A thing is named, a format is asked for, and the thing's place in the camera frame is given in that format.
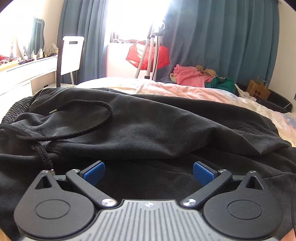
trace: blue pad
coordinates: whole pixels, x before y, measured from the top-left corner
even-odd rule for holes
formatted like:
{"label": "blue pad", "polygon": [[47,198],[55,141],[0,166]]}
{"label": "blue pad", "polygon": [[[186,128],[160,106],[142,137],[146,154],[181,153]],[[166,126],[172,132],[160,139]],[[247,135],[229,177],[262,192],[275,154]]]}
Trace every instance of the blue pad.
{"label": "blue pad", "polygon": [[93,186],[95,186],[105,174],[105,164],[103,162],[98,163],[87,172],[84,173],[83,179]]}
{"label": "blue pad", "polygon": [[203,167],[201,164],[195,162],[193,165],[193,175],[195,179],[203,186],[207,185],[215,179],[215,174]]}

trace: bed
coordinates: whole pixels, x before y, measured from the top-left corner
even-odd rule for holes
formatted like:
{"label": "bed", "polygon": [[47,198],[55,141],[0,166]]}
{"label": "bed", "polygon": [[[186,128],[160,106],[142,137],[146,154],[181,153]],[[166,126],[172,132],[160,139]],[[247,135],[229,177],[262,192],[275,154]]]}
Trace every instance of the bed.
{"label": "bed", "polygon": [[111,88],[127,94],[155,94],[233,104],[255,111],[271,119],[278,129],[280,137],[289,141],[292,147],[296,147],[296,112],[285,114],[276,112],[252,100],[237,97],[224,90],[169,83],[164,84],[162,82],[155,82],[147,79],[120,77],[106,77],[89,80],[77,85],[76,88]]}

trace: teal curtain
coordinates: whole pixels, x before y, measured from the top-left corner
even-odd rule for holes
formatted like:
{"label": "teal curtain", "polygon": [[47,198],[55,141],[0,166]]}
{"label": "teal curtain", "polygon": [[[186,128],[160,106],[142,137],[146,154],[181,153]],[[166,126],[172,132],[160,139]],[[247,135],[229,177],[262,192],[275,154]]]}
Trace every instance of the teal curtain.
{"label": "teal curtain", "polygon": [[258,75],[270,82],[279,41],[277,0],[171,0],[162,43],[171,64],[200,64],[248,85]]}
{"label": "teal curtain", "polygon": [[45,22],[42,19],[34,17],[32,38],[28,46],[28,58],[31,58],[32,51],[35,54],[38,53],[39,49],[44,48],[44,26]]}
{"label": "teal curtain", "polygon": [[[107,0],[65,0],[59,25],[58,46],[64,36],[84,37],[80,82],[106,76],[103,60],[106,19]],[[63,75],[61,83],[70,84],[70,74]]]}

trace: white chair backrest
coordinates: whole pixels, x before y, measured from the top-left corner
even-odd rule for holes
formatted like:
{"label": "white chair backrest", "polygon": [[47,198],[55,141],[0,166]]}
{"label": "white chair backrest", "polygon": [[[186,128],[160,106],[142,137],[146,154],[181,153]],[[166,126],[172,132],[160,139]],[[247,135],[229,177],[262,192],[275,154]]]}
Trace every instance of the white chair backrest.
{"label": "white chair backrest", "polygon": [[61,75],[79,70],[84,37],[65,36],[63,40]]}

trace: pink towel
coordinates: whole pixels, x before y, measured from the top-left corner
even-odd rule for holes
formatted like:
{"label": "pink towel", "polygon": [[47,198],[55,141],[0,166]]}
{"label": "pink towel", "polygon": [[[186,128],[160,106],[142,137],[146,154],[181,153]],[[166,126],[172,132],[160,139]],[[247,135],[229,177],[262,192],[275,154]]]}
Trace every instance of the pink towel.
{"label": "pink towel", "polygon": [[205,87],[205,82],[210,83],[214,77],[203,75],[195,67],[183,67],[176,65],[174,76],[178,85],[193,87]]}

